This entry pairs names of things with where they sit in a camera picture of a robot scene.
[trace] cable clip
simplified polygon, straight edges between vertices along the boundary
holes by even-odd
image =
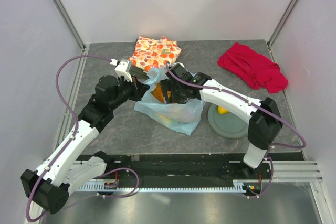
[[[218,87],[218,92],[221,93],[221,91],[222,91],[222,87],[221,87],[221,85],[220,85],[218,82],[216,83],[216,85],[217,85],[217,87]]]
[[[117,65],[118,65],[118,61],[115,60],[115,59],[111,59],[110,64],[111,64],[111,65],[114,65],[114,66],[117,66]]]

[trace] white enclosure wall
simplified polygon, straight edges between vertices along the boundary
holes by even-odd
[[[62,0],[85,43],[269,39],[290,0]]]
[[[50,155],[64,106],[58,67],[80,49],[51,0],[0,0],[1,223],[23,223],[27,198],[21,173]],[[75,65],[65,68],[66,95]]]
[[[297,127],[336,206],[336,0],[300,0],[273,52]]]

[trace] translucent plastic bag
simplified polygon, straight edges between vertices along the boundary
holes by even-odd
[[[164,68],[152,68],[145,84],[150,86],[142,100],[135,103],[134,110],[140,111],[171,130],[191,135],[201,120],[204,101],[190,99],[186,104],[163,104],[152,94],[156,84],[167,79]]]

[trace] gray table surface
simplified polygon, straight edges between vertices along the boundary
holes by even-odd
[[[269,94],[266,89],[254,90],[235,74],[221,68],[219,57],[235,42],[248,45],[253,50],[270,58],[264,40],[217,40],[217,41],[179,41],[182,48],[179,62],[191,72],[203,72],[221,84],[250,97],[265,99],[271,97],[277,102],[281,116],[292,123],[283,92]],[[134,52],[135,42],[91,44],[89,54],[107,58],[127,59]],[[75,112],[80,113],[87,104],[100,77],[115,75],[112,65],[99,59],[88,58],[81,79]],[[134,102],[128,101],[114,111],[114,119],[98,137],[83,151],[93,154],[104,151],[108,154],[135,153],[243,153],[248,146],[247,137],[225,139],[219,136],[209,125],[207,112],[210,104],[206,103],[201,121],[191,136],[172,131],[150,117],[134,111]],[[298,138],[287,127],[283,127],[274,142],[298,145]],[[293,151],[277,147],[277,152]]]

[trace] cable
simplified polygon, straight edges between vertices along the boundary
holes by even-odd
[[[259,182],[258,182],[258,185],[260,185],[261,182],[262,182],[262,175],[261,175],[261,173],[259,173]]]
[[[260,193],[262,192],[262,187],[263,185],[262,184],[260,184]],[[252,191],[250,188],[248,189],[251,193],[253,193],[253,194],[255,194],[255,195],[260,195],[260,193],[255,193],[254,191]]]
[[[267,157],[266,159],[268,159],[271,163],[271,177],[269,178],[269,182],[266,186],[266,188],[260,192],[260,194],[256,195],[256,196],[249,196],[249,198],[259,198],[261,195],[263,195],[270,187],[272,180],[273,180],[273,174],[274,174],[274,166],[273,166],[273,160],[271,157]]]
[[[132,172],[132,173],[135,175],[135,177],[137,178],[136,185],[135,185],[134,189],[131,190],[131,191],[130,191],[129,193],[127,193],[127,194],[123,194],[123,195],[105,195],[106,198],[125,198],[125,197],[129,197],[129,196],[131,196],[131,195],[137,190],[137,188],[139,187],[139,176],[138,176],[137,173],[136,173],[134,170],[132,170],[131,168],[117,168],[117,169],[111,170],[111,171],[109,171],[109,172],[107,172],[107,173],[104,173],[104,174],[102,174],[102,175],[100,175],[100,176],[98,176],[98,177],[96,177],[96,178],[102,178],[102,177],[105,177],[105,176],[107,176],[107,175],[109,175],[109,174],[111,174],[111,173],[117,172],[117,171],[119,171],[119,170],[129,170],[130,172]]]
[[[118,171],[116,171],[116,179],[114,180],[113,183],[116,183],[116,182],[118,182]]]
[[[96,178],[105,177],[105,176],[107,176],[107,175],[109,175],[109,174],[111,174],[111,173],[114,173],[114,172],[115,172],[116,174],[118,174],[118,171],[119,171],[119,170],[129,170],[130,172],[132,172],[132,173],[135,175],[135,177],[137,178],[136,186],[134,187],[134,189],[133,189],[132,191],[130,191],[130,192],[127,193],[127,194],[124,194],[124,195],[104,195],[105,198],[125,198],[125,197],[129,197],[129,196],[131,196],[131,195],[138,189],[138,187],[139,187],[139,176],[138,176],[137,173],[136,173],[134,170],[132,170],[131,168],[124,168],[124,167],[117,168],[117,169],[111,170],[111,171],[109,171],[109,172],[107,172],[107,173],[104,173],[104,174],[102,174],[102,175],[100,175],[100,176],[98,176],[98,177],[96,177]],[[75,206],[75,205],[77,205],[77,204],[83,202],[84,200],[89,199],[89,198],[92,198],[92,197],[94,197],[94,196],[101,196],[101,195],[98,194],[98,193],[97,193],[97,194],[89,195],[89,196],[84,197],[83,199],[80,199],[79,201],[77,201],[77,202],[75,202],[75,203],[69,205],[69,206],[63,207],[61,211],[66,210],[66,209],[69,209],[70,207],[73,207],[73,206]]]
[[[225,93],[231,94],[234,97],[237,97],[239,99],[241,99],[242,101],[249,103],[251,106],[263,111],[264,113],[272,116],[273,118],[275,118],[276,120],[280,121],[281,123],[283,123],[284,125],[286,125],[287,127],[289,127],[295,134],[297,134],[297,136],[301,139],[302,141],[302,145],[301,146],[294,146],[294,145],[289,145],[289,144],[280,144],[280,143],[274,143],[272,145],[277,145],[277,146],[283,146],[283,147],[287,147],[287,148],[293,148],[293,149],[303,149],[307,146],[307,142],[305,140],[305,138],[300,134],[300,132],[298,132],[292,125],[290,125],[288,122],[286,122],[283,118],[273,114],[272,112],[269,112],[268,110],[254,104],[254,103],[250,103],[249,100],[247,100],[246,98],[242,97],[241,95],[232,92],[230,90],[226,90],[226,89],[221,89],[219,87],[212,87],[212,86],[202,86],[202,85],[196,85],[196,84],[192,84],[186,81],[181,80],[179,77],[177,77],[176,75],[173,74],[173,72],[169,69],[169,62],[166,62],[166,69],[168,71],[168,73],[177,81],[179,81],[182,84],[185,84],[187,86],[190,87],[195,87],[195,88],[200,88],[200,89],[212,89],[212,90],[217,90],[217,91],[223,91]]]
[[[63,104],[66,106],[66,108],[69,110],[69,112],[71,113],[74,121],[75,121],[75,130],[73,131],[73,137],[76,136],[76,133],[78,131],[78,118],[75,114],[75,112],[72,110],[72,108],[70,107],[70,105],[67,103],[67,101],[64,99],[62,93],[60,92],[60,89],[59,89],[59,83],[58,83],[58,79],[59,79],[59,74],[61,73],[62,69],[70,62],[72,62],[73,60],[76,60],[76,59],[80,59],[80,58],[97,58],[97,59],[102,59],[102,60],[106,60],[108,62],[111,62],[112,60],[110,59],[107,59],[107,58],[104,58],[103,56],[97,56],[97,55],[80,55],[80,56],[75,56],[69,60],[67,60],[66,62],[64,62],[62,64],[62,66],[60,66],[60,68],[58,69],[57,71],[57,74],[56,74],[56,80],[55,80],[55,85],[56,85],[56,90],[57,90],[57,93],[58,93],[58,96],[60,97],[61,101],[63,102]],[[58,157],[63,153],[63,151],[68,147],[68,145],[72,142],[72,138],[70,138],[68,140],[68,142],[62,147],[62,149],[55,155],[55,157],[50,161],[48,167],[51,168],[52,165],[55,163],[55,161],[58,159]],[[27,203],[27,208],[26,208],[26,218],[29,222],[35,222],[35,221],[38,221],[40,220],[45,214],[47,211],[43,211],[42,214],[40,216],[38,216],[37,218],[35,219],[32,219],[30,217],[30,206],[31,206],[31,203],[33,201],[33,196],[36,192],[36,189],[39,185],[39,183],[42,181],[43,177],[46,175],[46,173],[48,172],[48,170],[44,170],[42,172],[42,174],[40,175],[40,177],[37,179],[37,181],[35,182],[33,188],[32,188],[32,191],[30,192],[30,195],[29,195],[29,199],[28,199],[28,203]]]

